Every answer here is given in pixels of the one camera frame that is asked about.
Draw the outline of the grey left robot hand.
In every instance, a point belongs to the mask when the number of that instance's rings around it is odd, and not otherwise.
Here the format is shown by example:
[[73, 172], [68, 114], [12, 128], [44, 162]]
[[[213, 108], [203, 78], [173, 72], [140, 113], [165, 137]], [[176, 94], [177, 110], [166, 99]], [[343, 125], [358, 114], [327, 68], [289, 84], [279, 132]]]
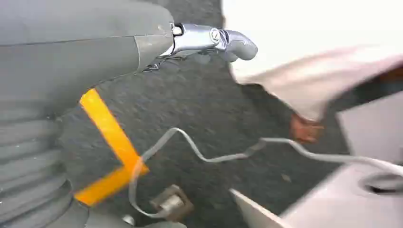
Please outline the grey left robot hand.
[[106, 80], [166, 59], [221, 52], [251, 60], [245, 35], [176, 23], [141, 0], [3, 0], [0, 3], [0, 118], [60, 113]]

